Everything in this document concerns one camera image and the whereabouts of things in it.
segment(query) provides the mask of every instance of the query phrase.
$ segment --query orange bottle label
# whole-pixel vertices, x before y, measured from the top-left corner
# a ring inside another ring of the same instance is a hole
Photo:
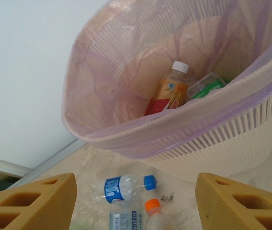
[[[177,80],[161,79],[150,100],[145,115],[164,109],[176,109],[186,102],[188,85]]]

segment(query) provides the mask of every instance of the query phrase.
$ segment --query orange bottle cap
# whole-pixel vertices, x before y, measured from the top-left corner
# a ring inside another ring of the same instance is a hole
[[[147,212],[151,211],[152,209],[158,208],[160,207],[159,200],[157,199],[149,200],[145,203],[145,207]]]

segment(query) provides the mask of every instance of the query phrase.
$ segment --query blue bottle cap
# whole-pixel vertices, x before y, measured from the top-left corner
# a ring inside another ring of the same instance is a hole
[[[147,190],[156,189],[157,183],[153,175],[145,176],[144,185]]]

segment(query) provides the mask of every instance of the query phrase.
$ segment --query bottle cap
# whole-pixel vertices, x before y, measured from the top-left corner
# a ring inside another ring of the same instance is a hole
[[[153,175],[145,176],[144,186],[147,190],[156,189],[157,183],[155,177]]]
[[[179,72],[187,73],[189,68],[189,65],[180,62],[180,61],[175,61],[171,67],[171,69],[177,70]]]
[[[149,212],[155,208],[159,208],[160,207],[159,200],[157,200],[157,199],[149,200],[145,203],[145,207],[146,207],[147,212]]]

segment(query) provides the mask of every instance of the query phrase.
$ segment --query plastic bag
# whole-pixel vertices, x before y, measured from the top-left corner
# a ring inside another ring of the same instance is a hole
[[[225,88],[143,117],[173,61]],[[147,158],[218,127],[272,95],[272,0],[114,0],[73,45],[63,122],[92,145]]]

